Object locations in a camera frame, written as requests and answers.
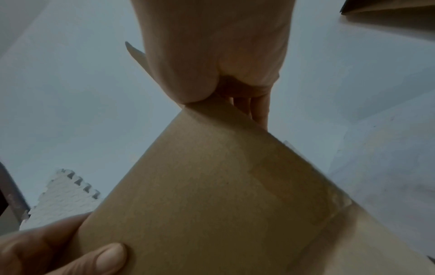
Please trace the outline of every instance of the cardboard sheet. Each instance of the cardboard sheet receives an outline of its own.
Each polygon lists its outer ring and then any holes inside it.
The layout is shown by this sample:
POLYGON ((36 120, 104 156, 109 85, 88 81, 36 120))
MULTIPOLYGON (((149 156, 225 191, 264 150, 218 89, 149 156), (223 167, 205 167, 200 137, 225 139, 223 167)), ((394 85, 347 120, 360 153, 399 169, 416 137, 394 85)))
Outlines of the cardboard sheet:
POLYGON ((181 111, 57 265, 114 241, 129 247, 121 274, 130 275, 435 274, 429 260, 216 96, 181 111), (358 273, 374 270, 363 268, 370 261, 385 268, 358 273))
POLYGON ((347 0, 342 14, 435 6, 435 0, 347 0))

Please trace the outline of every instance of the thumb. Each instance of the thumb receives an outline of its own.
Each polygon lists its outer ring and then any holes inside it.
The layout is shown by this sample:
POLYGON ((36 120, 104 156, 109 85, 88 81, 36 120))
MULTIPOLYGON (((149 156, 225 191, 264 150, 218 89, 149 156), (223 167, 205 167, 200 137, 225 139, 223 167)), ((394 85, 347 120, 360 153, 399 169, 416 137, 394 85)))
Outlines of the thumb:
POLYGON ((112 275, 124 266, 126 259, 125 246, 112 243, 89 252, 46 275, 112 275))

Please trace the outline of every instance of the hand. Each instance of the hand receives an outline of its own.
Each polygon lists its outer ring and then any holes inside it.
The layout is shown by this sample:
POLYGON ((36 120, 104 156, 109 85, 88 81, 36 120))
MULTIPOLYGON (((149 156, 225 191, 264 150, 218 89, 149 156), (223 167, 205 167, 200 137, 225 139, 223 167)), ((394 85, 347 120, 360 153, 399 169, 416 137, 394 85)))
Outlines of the hand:
MULTIPOLYGON (((29 231, 0 238, 0 274, 41 275, 74 235, 86 215, 74 216, 29 231)), ((47 273, 47 275, 112 275, 126 261, 126 249, 112 243, 47 273)))
POLYGON ((131 0, 149 68, 178 103, 216 92, 267 127, 295 0, 131 0))

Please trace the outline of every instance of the fingernail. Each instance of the fingernail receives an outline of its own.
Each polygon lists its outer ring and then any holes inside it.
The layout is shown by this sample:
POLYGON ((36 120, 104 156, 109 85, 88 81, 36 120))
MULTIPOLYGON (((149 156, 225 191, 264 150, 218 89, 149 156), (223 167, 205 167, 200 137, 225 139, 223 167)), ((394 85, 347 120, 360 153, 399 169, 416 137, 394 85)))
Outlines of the fingernail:
POLYGON ((126 261, 126 250, 120 243, 109 245, 109 247, 101 253, 95 263, 97 274, 111 274, 118 271, 126 261))

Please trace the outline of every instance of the cardboard box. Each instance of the cardboard box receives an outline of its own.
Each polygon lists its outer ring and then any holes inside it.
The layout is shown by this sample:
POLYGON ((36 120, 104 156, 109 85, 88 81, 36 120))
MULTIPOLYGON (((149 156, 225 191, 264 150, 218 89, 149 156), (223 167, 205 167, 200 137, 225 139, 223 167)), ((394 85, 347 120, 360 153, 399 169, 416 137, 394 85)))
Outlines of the cardboard box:
POLYGON ((342 14, 352 14, 377 10, 398 10, 434 7, 435 0, 347 0, 341 9, 342 14))
POLYGON ((121 274, 435 274, 321 173, 217 96, 187 105, 58 265, 129 247, 121 274))

